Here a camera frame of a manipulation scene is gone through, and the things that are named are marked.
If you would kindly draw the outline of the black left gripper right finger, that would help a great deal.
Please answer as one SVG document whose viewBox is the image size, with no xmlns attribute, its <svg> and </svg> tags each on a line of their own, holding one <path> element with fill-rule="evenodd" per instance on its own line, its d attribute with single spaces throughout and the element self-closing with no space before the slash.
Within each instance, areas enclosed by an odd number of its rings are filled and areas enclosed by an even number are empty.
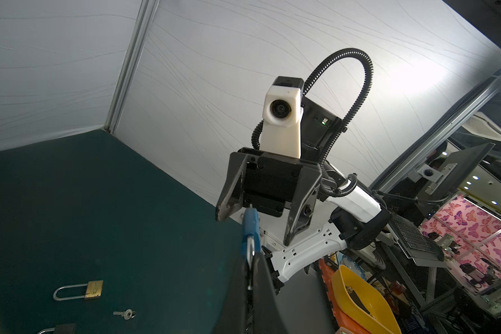
<svg viewBox="0 0 501 334">
<path fill-rule="evenodd" d="M 288 333 L 278 310 L 276 291 L 262 253 L 256 253 L 253 258 L 252 281 L 253 332 Z"/>
</svg>

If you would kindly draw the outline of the brass padlock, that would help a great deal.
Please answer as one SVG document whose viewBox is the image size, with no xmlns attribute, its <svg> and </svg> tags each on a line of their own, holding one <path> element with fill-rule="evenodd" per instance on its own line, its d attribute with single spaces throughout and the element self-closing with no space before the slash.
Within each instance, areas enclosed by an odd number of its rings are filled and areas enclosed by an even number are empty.
<svg viewBox="0 0 501 334">
<path fill-rule="evenodd" d="M 95 300 L 102 296 L 103 280 L 87 283 L 64 285 L 56 288 L 52 298 L 55 301 Z"/>
</svg>

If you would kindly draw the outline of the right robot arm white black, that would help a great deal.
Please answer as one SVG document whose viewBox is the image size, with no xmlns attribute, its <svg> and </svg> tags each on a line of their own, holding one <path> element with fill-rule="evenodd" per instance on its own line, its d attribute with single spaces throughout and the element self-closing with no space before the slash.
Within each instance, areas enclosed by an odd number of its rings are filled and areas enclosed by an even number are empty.
<svg viewBox="0 0 501 334">
<path fill-rule="evenodd" d="M 360 62 L 364 79 L 340 118 L 308 93 L 334 63 L 346 58 Z M 265 255 L 276 288 L 330 253 L 364 249 L 391 219 L 355 174 L 344 175 L 328 162 L 335 142 L 366 101 L 373 74 L 366 52 L 345 48 L 326 57 L 307 79 L 277 77 L 267 91 L 250 147 L 230 155 L 216 218 L 222 221 L 245 209 L 248 217 L 287 219 L 283 249 Z"/>
</svg>

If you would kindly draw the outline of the silver padlock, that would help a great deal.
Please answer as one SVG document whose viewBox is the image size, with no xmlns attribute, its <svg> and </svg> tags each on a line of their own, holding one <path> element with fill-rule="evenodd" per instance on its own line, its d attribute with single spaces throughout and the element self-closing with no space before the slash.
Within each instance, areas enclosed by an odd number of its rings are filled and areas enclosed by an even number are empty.
<svg viewBox="0 0 501 334">
<path fill-rule="evenodd" d="M 75 334 L 77 325 L 72 324 L 59 324 L 55 327 L 45 328 L 40 330 L 38 334 Z"/>
</svg>

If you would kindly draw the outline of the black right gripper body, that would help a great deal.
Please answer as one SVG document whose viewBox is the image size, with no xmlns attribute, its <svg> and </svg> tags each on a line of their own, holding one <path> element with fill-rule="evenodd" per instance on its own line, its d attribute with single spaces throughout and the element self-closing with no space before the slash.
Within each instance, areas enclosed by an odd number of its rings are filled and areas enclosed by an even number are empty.
<svg viewBox="0 0 501 334">
<path fill-rule="evenodd" d="M 318 166 L 311 161 L 251 148 L 242 148 L 238 152 L 247 155 L 243 206 L 256 208 L 273 217 L 281 217 L 285 209 L 290 210 L 302 167 Z"/>
</svg>

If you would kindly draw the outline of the small silver key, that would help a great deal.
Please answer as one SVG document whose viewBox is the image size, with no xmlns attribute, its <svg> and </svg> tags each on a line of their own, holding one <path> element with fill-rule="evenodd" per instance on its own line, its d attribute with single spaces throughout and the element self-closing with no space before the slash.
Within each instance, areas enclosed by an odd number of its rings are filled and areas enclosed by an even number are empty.
<svg viewBox="0 0 501 334">
<path fill-rule="evenodd" d="M 125 311 L 114 311 L 113 315 L 120 316 L 124 320 L 131 320 L 131 319 L 135 318 L 136 312 L 133 311 L 132 309 L 127 309 Z"/>
</svg>

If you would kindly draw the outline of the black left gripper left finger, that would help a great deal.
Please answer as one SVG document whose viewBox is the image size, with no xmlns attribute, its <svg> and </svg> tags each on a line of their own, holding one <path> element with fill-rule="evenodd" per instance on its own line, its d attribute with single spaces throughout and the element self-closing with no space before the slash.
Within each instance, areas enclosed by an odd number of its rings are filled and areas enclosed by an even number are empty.
<svg viewBox="0 0 501 334">
<path fill-rule="evenodd" d="M 246 333 L 248 286 L 249 266 L 245 258 L 239 257 L 217 320 L 217 333 Z"/>
</svg>

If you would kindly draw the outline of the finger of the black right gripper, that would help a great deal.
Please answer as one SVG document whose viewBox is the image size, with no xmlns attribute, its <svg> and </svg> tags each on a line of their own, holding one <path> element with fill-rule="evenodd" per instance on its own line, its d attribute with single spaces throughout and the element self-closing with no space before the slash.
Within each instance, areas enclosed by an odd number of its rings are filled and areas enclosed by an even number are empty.
<svg viewBox="0 0 501 334">
<path fill-rule="evenodd" d="M 217 221 L 223 221 L 242 209 L 246 168 L 246 154 L 236 152 L 230 155 L 225 184 L 216 205 L 215 219 Z"/>
<path fill-rule="evenodd" d="M 307 230 L 310 226 L 320 185 L 321 168 L 319 166 L 303 166 L 290 201 L 291 206 L 283 238 L 285 246 L 289 246 L 299 233 Z"/>
</svg>

